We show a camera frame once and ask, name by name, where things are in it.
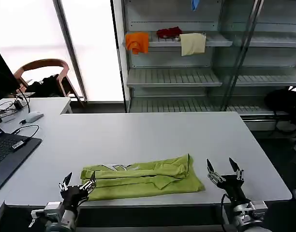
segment chair backrest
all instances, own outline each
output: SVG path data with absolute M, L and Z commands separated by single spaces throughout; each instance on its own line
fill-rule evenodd
M 39 69 L 43 67 L 50 67 L 50 66 L 58 66 L 63 68 L 59 76 L 66 76 L 69 70 L 69 66 L 67 65 L 67 63 L 61 59 L 40 59 L 40 60 L 36 60 L 28 64 L 25 64 L 14 73 L 14 76 L 16 80 L 19 82 L 20 88 L 23 88 L 25 90 L 28 87 L 27 82 L 22 78 L 22 74 L 25 71 Z

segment metal pole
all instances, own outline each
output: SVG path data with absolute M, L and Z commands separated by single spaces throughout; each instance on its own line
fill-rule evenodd
M 53 4 L 55 6 L 56 9 L 56 13 L 57 13 L 57 17 L 60 23 L 60 27 L 63 33 L 63 37 L 64 37 L 64 41 L 66 43 L 66 47 L 67 47 L 67 51 L 70 55 L 71 58 L 71 62 L 79 83 L 79 87 L 81 89 L 81 92 L 84 96 L 85 101 L 87 100 L 87 93 L 85 90 L 85 86 L 84 83 L 82 81 L 82 77 L 81 77 L 81 73 L 80 73 L 80 69 L 78 66 L 78 62 L 77 62 L 77 58 L 76 58 L 76 54 L 75 54 L 75 50 L 74 50 L 74 46 L 73 46 L 73 42 L 71 39 L 71 35 L 70 35 L 70 31 L 66 22 L 66 18 L 65 18 L 65 13 L 64 13 L 64 9 L 61 3 L 61 0 L 53 0 Z
M 229 84 L 227 86 L 227 90 L 225 91 L 225 95 L 224 95 L 224 98 L 223 98 L 223 101 L 221 104 L 221 106 L 222 106 L 221 111 L 226 111 L 229 101 L 232 97 L 232 94 L 233 94 L 233 91 L 234 91 L 234 88 L 236 85 L 236 81 L 239 76 L 239 70 L 244 62 L 245 57 L 246 57 L 246 54 L 247 54 L 247 51 L 249 48 L 249 44 L 250 44 L 254 29 L 256 26 L 256 21 L 257 21 L 259 14 L 260 14 L 262 6 L 263 6 L 263 2 L 264 2 L 264 0 L 255 0 L 255 2 L 253 4 L 252 12 L 249 16 L 249 20 L 246 25 L 246 31 L 243 35 L 242 44 L 241 44 L 241 51 L 235 61 L 235 65 L 233 68 L 234 75 L 232 75 L 232 78 L 229 81 Z
M 126 103 L 126 99 L 125 99 L 125 89 L 124 89 L 124 82 L 123 82 L 123 73 L 122 73 L 122 67 L 121 67 L 119 42 L 118 42 L 118 37 L 117 37 L 118 34 L 117 34 L 117 26 L 116 26 L 115 8 L 114 8 L 113 0 L 110 0 L 110 7 L 111 7 L 111 13 L 112 13 L 113 23 L 114 23 L 114 32 L 115 32 L 116 49 L 117 49 L 119 70 L 120 70 L 120 80 L 121 80 L 121 88 L 122 88 L 122 95 L 123 95 L 124 112 L 127 113 L 128 110 L 127 110 L 127 103 Z

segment white shelf board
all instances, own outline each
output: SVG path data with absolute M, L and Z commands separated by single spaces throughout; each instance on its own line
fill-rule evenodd
M 240 46 L 241 37 L 235 39 L 235 45 Z M 296 33 L 255 32 L 249 47 L 296 47 Z
M 296 86 L 295 68 L 242 69 L 238 76 L 237 87 Z
M 216 111 L 206 97 L 133 98 L 130 113 Z
M 222 82 L 210 69 L 130 69 L 128 87 L 218 87 Z
M 181 42 L 176 39 L 161 39 L 156 31 L 147 31 L 147 33 L 149 33 L 149 47 L 181 47 Z M 230 47 L 232 44 L 232 41 L 227 40 L 218 32 L 206 32 L 206 47 Z
M 219 111 L 221 100 L 222 97 L 133 98 L 130 113 Z M 233 96 L 227 111 L 237 112 L 241 116 L 274 115 L 266 107 L 264 97 L 259 96 Z
M 274 115 L 274 112 L 265 105 L 264 97 L 258 96 L 233 96 L 227 111 L 238 112 L 241 116 Z M 277 114 L 286 115 L 285 112 L 278 112 Z

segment green cloth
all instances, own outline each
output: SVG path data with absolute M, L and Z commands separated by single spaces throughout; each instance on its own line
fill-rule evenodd
M 89 201 L 148 197 L 170 193 L 205 190 L 196 177 L 191 156 L 148 163 L 134 163 L 126 167 L 115 166 L 117 171 L 96 165 L 84 167 L 80 178 L 83 184 L 95 172 L 96 188 Z

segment beige towel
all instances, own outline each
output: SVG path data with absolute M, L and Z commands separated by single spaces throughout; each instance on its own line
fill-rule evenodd
M 190 33 L 179 35 L 181 40 L 181 56 L 189 56 L 205 52 L 206 35 Z

